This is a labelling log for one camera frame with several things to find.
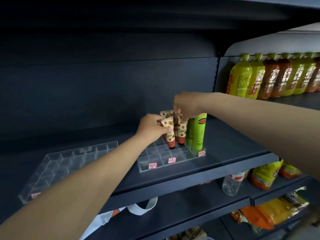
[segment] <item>acrylic display tray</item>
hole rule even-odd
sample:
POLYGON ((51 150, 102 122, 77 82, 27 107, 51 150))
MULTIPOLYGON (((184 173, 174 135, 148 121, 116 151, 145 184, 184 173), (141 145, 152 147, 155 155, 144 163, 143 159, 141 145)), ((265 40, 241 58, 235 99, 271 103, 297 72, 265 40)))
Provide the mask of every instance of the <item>acrylic display tray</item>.
POLYGON ((166 141, 161 137, 150 144, 138 157, 139 172, 161 168, 175 163, 185 162, 206 155, 206 148, 196 151, 187 144, 180 145, 176 141, 174 148, 169 148, 166 141))
POLYGON ((58 183, 71 173, 106 155, 118 146, 118 141, 63 152, 47 154, 18 195, 23 204, 37 197, 51 185, 58 183))

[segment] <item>shelf unit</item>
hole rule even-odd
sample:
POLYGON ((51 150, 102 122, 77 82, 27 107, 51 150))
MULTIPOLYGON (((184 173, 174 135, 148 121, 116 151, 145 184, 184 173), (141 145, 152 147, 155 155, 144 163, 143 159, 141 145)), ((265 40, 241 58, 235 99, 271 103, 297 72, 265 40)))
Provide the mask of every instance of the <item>shelf unit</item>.
MULTIPOLYGON (((175 94, 225 92, 241 52, 306 52, 320 40, 316 31, 279 33, 320 21, 315 0, 5 1, 0 9, 0 223, 22 207, 17 195, 46 154, 121 144, 175 94)), ((269 101, 320 110, 319 100, 320 92, 269 101)), ((232 239, 223 215, 312 181, 278 177, 262 192, 246 180, 229 197, 224 176, 277 156, 213 117, 204 145, 205 157, 156 171, 141 174, 134 163, 101 213, 154 197, 157 205, 143 216, 124 210, 88 239, 160 239, 199 224, 215 240, 232 239)))

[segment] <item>bottle cap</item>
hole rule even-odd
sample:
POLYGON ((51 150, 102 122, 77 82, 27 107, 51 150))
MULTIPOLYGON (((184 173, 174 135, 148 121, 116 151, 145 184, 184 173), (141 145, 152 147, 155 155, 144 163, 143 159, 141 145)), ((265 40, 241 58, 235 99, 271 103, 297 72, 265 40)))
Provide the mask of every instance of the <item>bottle cap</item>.
POLYGON ((302 53, 293 53, 294 58, 301 58, 302 53))
POLYGON ((258 53, 254 55, 254 59, 261 59, 262 58, 262 53, 258 53))
POLYGON ((278 55, 276 53, 268 54, 268 58, 274 60, 278 55))
POLYGON ((245 59, 245 60, 248 60, 249 57, 250 57, 249 54, 242 54, 242 55, 240 56, 241 59, 245 59))
POLYGON ((281 54, 281 58, 282 58, 282 59, 288 59, 289 56, 290 56, 290 53, 282 53, 282 54, 281 54))
POLYGON ((312 52, 306 52, 305 54, 304 54, 304 57, 305 58, 311 58, 313 56, 313 53, 312 52))

